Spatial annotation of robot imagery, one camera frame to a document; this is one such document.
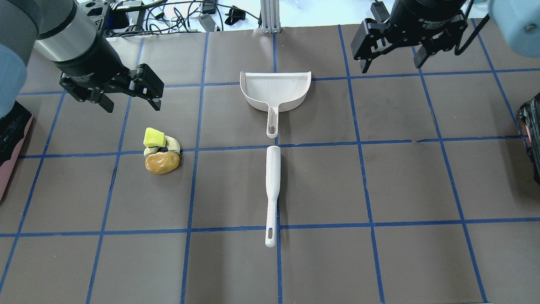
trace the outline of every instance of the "metal post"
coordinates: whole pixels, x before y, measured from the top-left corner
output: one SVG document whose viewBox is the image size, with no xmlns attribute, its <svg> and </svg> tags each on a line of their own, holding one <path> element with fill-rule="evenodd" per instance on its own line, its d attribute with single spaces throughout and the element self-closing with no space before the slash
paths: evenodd
<svg viewBox="0 0 540 304">
<path fill-rule="evenodd" d="M 261 0 L 262 32 L 281 32 L 279 0 Z"/>
</svg>

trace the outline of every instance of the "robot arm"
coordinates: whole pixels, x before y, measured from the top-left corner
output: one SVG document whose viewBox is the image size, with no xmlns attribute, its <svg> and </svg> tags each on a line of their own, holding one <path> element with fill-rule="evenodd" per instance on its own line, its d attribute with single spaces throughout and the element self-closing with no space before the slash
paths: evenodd
<svg viewBox="0 0 540 304">
<path fill-rule="evenodd" d="M 420 68 L 430 56 L 459 45 L 467 28 L 468 16 L 461 11 L 465 0 L 396 0 L 391 14 L 382 2 L 375 1 L 375 19 L 362 22 L 350 45 L 363 73 L 377 57 L 416 45 L 422 45 L 414 57 Z M 540 1 L 488 0 L 488 8 L 489 15 L 478 25 L 476 34 L 491 17 L 514 52 L 540 57 Z M 455 54 L 464 48 L 456 48 Z"/>
<path fill-rule="evenodd" d="M 61 86 L 80 102 L 89 100 L 112 112 L 114 104 L 105 94 L 123 92 L 159 110 L 163 82 L 146 64 L 134 70 L 125 67 L 102 35 L 103 20 L 98 24 L 89 18 L 106 16 L 108 9 L 106 1 L 79 5 L 74 0 L 0 0 L 0 52 L 13 60 L 12 69 L 2 67 L 0 78 L 7 71 L 17 72 L 16 77 L 4 76 L 13 80 L 0 89 L 0 117 L 11 109 L 24 84 L 32 47 L 63 72 Z"/>
</svg>

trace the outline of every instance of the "white dustpan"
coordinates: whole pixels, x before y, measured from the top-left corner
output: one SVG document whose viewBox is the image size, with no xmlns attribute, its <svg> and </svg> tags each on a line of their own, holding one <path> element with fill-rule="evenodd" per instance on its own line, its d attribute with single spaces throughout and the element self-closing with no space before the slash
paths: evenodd
<svg viewBox="0 0 540 304">
<path fill-rule="evenodd" d="M 267 111 L 266 135 L 278 135 L 278 113 L 298 107 L 306 98 L 311 72 L 246 73 L 240 72 L 240 89 L 254 108 Z"/>
</svg>

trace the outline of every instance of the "yellow cube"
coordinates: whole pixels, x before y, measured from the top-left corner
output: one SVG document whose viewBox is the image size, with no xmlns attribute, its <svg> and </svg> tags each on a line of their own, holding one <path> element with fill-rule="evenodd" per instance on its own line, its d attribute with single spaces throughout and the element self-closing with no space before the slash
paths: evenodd
<svg viewBox="0 0 540 304">
<path fill-rule="evenodd" d="M 167 145 L 167 139 L 165 139 L 165 133 L 158 131 L 154 128 L 146 128 L 144 132 L 143 144 L 147 147 L 165 147 Z"/>
</svg>

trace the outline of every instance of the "handle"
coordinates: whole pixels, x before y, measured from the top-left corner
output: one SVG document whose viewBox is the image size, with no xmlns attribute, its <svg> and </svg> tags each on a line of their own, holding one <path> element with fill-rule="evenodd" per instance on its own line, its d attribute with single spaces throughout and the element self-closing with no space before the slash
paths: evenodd
<svg viewBox="0 0 540 304">
<path fill-rule="evenodd" d="M 268 196 L 268 210 L 266 213 L 266 247 L 275 246 L 278 197 L 281 180 L 281 149 L 270 146 L 266 149 L 266 195 Z"/>
<path fill-rule="evenodd" d="M 268 108 L 268 119 L 266 121 L 266 135 L 270 138 L 276 138 L 278 135 L 278 122 L 279 122 L 279 110 L 278 107 Z"/>
</svg>

